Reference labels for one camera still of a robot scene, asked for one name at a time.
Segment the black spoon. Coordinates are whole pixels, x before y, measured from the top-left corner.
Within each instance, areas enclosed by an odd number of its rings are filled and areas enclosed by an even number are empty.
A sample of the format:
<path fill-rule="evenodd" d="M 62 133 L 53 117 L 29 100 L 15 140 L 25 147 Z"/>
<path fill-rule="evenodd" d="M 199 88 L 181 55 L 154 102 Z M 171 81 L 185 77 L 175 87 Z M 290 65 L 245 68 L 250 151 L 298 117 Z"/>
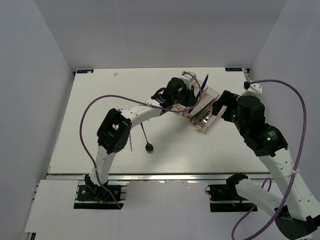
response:
<path fill-rule="evenodd" d="M 146 141 L 145 150 L 146 150 L 147 153 L 152 154 L 154 152 L 154 147 L 148 141 L 148 138 L 147 138 L 147 135 L 146 135 L 145 128 L 144 128 L 143 124 L 140 123 L 140 126 L 141 126 L 141 129 L 142 129 L 145 141 Z"/>

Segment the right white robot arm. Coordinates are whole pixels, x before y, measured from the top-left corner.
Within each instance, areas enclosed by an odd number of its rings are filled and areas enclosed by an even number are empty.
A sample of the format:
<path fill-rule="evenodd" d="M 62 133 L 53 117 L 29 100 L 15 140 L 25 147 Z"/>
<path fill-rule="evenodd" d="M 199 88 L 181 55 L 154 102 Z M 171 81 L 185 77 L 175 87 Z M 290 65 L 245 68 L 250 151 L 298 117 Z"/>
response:
<path fill-rule="evenodd" d="M 222 119 L 234 123 L 286 200 L 280 208 L 279 197 L 257 186 L 243 173 L 235 173 L 226 180 L 226 195 L 233 200 L 245 198 L 270 216 L 278 213 L 275 224 L 287 239 L 297 240 L 315 232 L 320 226 L 320 203 L 294 171 L 288 143 L 280 130 L 266 123 L 263 103 L 256 96 L 225 90 L 212 104 L 212 114 L 216 116 L 222 107 L 226 107 Z"/>

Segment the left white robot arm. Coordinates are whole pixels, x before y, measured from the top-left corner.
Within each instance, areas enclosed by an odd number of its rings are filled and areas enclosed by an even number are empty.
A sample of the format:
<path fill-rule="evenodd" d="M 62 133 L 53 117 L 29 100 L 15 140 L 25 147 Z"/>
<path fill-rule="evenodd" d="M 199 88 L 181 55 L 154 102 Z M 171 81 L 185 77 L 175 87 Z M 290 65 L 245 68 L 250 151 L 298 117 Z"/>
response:
<path fill-rule="evenodd" d="M 113 160 L 126 146 L 131 129 L 149 119 L 173 112 L 176 104 L 184 106 L 186 111 L 193 110 L 200 102 L 194 90 L 198 83 L 195 75 L 184 72 L 181 77 L 173 77 L 166 87 L 158 89 L 147 101 L 136 101 L 136 106 L 129 109 L 112 108 L 108 111 L 96 133 L 96 157 L 84 147 L 93 164 L 91 173 L 84 178 L 90 196 L 96 200 L 105 196 Z"/>

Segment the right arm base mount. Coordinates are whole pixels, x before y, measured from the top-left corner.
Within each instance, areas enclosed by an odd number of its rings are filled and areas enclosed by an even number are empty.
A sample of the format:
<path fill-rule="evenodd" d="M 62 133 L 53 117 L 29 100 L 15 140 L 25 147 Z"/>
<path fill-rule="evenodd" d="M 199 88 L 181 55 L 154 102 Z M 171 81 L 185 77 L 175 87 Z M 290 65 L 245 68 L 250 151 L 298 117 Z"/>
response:
<path fill-rule="evenodd" d="M 209 195 L 211 213 L 246 213 L 254 204 L 230 190 L 226 184 L 210 184 L 205 187 Z"/>

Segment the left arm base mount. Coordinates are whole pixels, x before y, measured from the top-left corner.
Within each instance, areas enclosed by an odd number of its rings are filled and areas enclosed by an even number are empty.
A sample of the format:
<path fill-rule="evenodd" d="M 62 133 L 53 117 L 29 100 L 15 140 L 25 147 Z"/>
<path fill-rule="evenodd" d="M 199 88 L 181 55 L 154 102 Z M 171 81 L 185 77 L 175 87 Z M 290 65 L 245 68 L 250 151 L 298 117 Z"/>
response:
<path fill-rule="evenodd" d="M 126 199 L 127 187 L 123 184 L 112 183 L 106 185 L 106 188 L 111 191 L 122 208 Z M 109 192 L 102 188 L 95 194 L 84 182 L 77 186 L 73 208 L 78 210 L 119 210 Z"/>

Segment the blue plastic knife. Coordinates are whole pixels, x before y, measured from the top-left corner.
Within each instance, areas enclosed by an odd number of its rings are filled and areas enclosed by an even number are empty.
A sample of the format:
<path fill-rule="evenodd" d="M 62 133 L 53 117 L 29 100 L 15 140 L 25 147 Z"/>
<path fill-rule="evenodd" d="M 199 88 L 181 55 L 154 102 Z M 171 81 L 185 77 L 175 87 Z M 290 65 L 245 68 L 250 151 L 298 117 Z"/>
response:
<path fill-rule="evenodd" d="M 198 100 L 199 97 L 202 95 L 202 92 L 204 91 L 205 86 L 206 86 L 206 84 L 207 84 L 208 78 L 209 78 L 209 75 L 207 74 L 206 77 L 205 77 L 205 79 L 204 79 L 204 81 L 203 81 L 203 83 L 202 83 L 202 85 L 201 85 L 200 91 L 198 92 L 198 94 L 197 94 L 197 96 L 196 96 L 196 99 L 197 99 L 197 100 Z"/>

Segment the green chopstick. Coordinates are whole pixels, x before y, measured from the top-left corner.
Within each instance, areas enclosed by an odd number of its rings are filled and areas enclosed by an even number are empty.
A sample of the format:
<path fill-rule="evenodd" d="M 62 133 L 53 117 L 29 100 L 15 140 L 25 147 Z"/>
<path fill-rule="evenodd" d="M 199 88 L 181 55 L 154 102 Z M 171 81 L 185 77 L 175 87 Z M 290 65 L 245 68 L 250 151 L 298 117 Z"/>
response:
<path fill-rule="evenodd" d="M 129 145 L 130 145 L 130 151 L 133 151 L 133 146 L 132 146 L 132 137 L 131 134 L 129 134 Z"/>

